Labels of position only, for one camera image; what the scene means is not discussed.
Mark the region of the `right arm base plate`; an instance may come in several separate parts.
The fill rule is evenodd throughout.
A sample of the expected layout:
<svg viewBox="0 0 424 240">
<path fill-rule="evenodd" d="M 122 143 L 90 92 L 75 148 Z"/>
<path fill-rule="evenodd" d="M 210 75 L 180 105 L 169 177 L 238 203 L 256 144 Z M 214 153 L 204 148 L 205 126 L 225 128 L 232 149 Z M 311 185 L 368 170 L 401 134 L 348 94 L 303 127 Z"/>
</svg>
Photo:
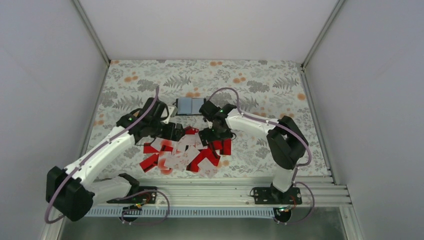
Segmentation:
<svg viewBox="0 0 424 240">
<path fill-rule="evenodd" d="M 249 195 L 256 205 L 301 205 L 303 203 L 300 189 L 294 186 L 286 192 L 271 187 L 254 187 Z"/>
</svg>

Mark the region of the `black card holder wallet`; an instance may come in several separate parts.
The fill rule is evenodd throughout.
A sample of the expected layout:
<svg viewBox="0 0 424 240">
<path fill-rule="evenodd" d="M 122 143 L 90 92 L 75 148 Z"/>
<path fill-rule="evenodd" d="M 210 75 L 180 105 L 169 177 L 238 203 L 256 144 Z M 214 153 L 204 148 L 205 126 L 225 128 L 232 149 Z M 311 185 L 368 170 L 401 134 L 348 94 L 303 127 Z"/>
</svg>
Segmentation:
<svg viewBox="0 0 424 240">
<path fill-rule="evenodd" d="M 200 116 L 200 108 L 206 102 L 205 98 L 181 97 L 175 101 L 177 116 Z"/>
</svg>

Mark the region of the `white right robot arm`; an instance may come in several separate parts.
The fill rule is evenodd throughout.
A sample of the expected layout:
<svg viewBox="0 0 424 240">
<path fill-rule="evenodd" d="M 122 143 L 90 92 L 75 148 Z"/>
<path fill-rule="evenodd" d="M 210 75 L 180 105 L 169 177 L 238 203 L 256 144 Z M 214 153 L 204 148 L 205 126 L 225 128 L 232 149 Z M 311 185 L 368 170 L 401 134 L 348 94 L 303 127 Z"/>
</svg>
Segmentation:
<svg viewBox="0 0 424 240">
<path fill-rule="evenodd" d="M 292 118 L 269 119 L 241 111 L 233 104 L 218 107 L 211 101 L 206 101 L 199 112 L 209 124 L 198 133 L 203 145 L 232 139 L 235 131 L 265 140 L 276 164 L 271 198 L 278 204 L 289 199 L 289 189 L 300 166 L 298 161 L 310 153 L 308 141 Z"/>
</svg>

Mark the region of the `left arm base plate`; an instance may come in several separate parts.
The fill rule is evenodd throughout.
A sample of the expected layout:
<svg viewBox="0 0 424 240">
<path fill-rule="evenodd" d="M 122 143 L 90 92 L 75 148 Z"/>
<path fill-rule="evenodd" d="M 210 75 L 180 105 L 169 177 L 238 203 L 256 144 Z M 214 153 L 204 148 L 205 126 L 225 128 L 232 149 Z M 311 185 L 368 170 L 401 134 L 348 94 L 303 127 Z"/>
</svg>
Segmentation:
<svg viewBox="0 0 424 240">
<path fill-rule="evenodd" d="M 127 198 L 127 199 L 111 199 L 108 200 L 107 203 L 108 204 L 155 204 L 156 203 L 156 198 L 157 198 L 157 193 L 156 190 L 158 188 L 156 186 L 139 186 L 138 190 L 130 190 L 130 192 L 128 193 L 128 196 L 131 196 L 135 193 L 139 193 L 139 192 L 145 192 L 146 190 L 155 190 L 152 192 L 146 192 L 143 194 L 138 194 L 136 196 L 133 196 L 131 198 Z"/>
</svg>

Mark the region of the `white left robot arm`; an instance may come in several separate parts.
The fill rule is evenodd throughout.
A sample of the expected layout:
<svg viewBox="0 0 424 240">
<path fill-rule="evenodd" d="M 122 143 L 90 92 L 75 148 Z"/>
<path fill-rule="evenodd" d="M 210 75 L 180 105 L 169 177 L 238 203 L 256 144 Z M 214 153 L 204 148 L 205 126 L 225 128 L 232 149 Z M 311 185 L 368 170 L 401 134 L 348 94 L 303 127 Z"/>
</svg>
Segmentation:
<svg viewBox="0 0 424 240">
<path fill-rule="evenodd" d="M 110 133 L 85 155 L 64 168 L 51 168 L 46 176 L 45 198 L 48 207 L 44 220 L 53 208 L 75 222 L 89 210 L 111 200 L 134 202 L 139 197 L 139 182 L 127 173 L 97 181 L 98 175 L 120 154 L 143 138 L 178 141 L 184 135 L 181 124 L 171 122 L 178 109 L 150 97 L 142 108 L 123 115 Z"/>
</svg>

